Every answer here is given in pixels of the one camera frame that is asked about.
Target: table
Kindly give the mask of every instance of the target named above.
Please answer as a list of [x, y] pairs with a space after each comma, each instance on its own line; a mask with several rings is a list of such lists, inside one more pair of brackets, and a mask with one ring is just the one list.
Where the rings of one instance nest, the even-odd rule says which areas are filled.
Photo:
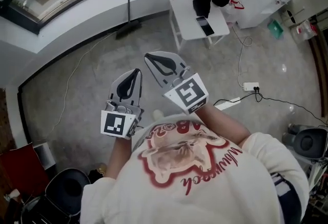
[[[196, 12], [193, 7], [193, 0], [170, 0], [170, 24], [172, 27], [174, 39], [178, 49], [178, 53], [186, 45], [188, 40], [207, 38], [209, 48], [216, 45], [226, 35], [230, 33], [226, 20], [224, 19], [220, 7], [211, 3], [211, 11], [207, 18], [208, 23], [212, 27], [214, 34], [206, 36], [202, 28], [198, 24]], [[173, 23], [173, 14], [176, 18], [179, 31], [176, 31]], [[212, 38], [218, 37], [217, 41], [213, 43]]]

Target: black phone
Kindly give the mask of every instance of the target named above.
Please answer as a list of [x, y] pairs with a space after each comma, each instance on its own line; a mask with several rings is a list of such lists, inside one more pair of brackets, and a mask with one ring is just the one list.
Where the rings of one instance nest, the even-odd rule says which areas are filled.
[[212, 27], [210, 26], [209, 22], [207, 22], [207, 20], [204, 16], [201, 16], [201, 17], [197, 18], [196, 20], [199, 23], [200, 27], [203, 29], [206, 36], [214, 34]]

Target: white tape on floor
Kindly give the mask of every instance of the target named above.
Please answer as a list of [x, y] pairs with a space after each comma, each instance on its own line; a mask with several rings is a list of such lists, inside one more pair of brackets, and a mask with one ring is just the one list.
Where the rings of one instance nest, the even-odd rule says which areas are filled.
[[239, 104], [240, 103], [240, 97], [237, 97], [237, 98], [235, 98], [235, 99], [231, 99], [230, 100], [231, 102], [234, 102], [234, 103], [231, 103], [231, 102], [228, 102], [228, 101], [226, 101], [226, 102], [224, 102], [224, 103], [221, 103], [221, 104], [219, 104], [219, 105], [217, 105], [217, 106], [215, 106], [217, 109], [219, 109], [219, 110], [224, 110], [224, 109], [227, 109], [227, 108], [229, 108], [229, 107], [232, 107], [232, 106], [234, 106], [234, 105], [236, 105], [236, 104]]

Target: concrete floor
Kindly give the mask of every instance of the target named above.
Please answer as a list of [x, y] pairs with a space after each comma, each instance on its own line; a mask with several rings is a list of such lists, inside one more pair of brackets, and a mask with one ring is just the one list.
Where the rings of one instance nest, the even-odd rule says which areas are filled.
[[[242, 40], [250, 35], [253, 45], [244, 49], [240, 81], [259, 82], [265, 97], [277, 98], [305, 106], [320, 116], [318, 78], [310, 47], [296, 45], [288, 30], [276, 40], [266, 25], [239, 30]], [[69, 82], [66, 109], [58, 122], [64, 104], [66, 82], [80, 57], [97, 41], [70, 53], [28, 82], [22, 93], [27, 125], [34, 143], [47, 141], [59, 170], [77, 167], [90, 170], [96, 163], [107, 162], [113, 139], [100, 134], [100, 111], [105, 107], [111, 83], [124, 72], [139, 68], [143, 74], [141, 107], [145, 109], [141, 126], [152, 122], [154, 109], [165, 115], [179, 109], [161, 96], [161, 90], [144, 63], [150, 51], [176, 52], [168, 15], [143, 22], [143, 27], [123, 40], [115, 36], [99, 43], [81, 61]], [[230, 35], [208, 50], [203, 41], [188, 42], [181, 56], [199, 73], [210, 102], [220, 98], [242, 97], [237, 83], [241, 43], [231, 29]], [[261, 131], [281, 139], [289, 123], [320, 124], [306, 111], [276, 101], [256, 103], [250, 96], [225, 112], [246, 125], [251, 132]]]

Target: transparent plastic container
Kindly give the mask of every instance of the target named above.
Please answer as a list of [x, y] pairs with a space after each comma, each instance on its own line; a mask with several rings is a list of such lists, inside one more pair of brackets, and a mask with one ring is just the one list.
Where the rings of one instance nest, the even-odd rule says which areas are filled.
[[305, 20], [299, 26], [292, 28], [291, 33], [298, 44], [317, 35], [316, 28], [310, 24], [309, 20]]

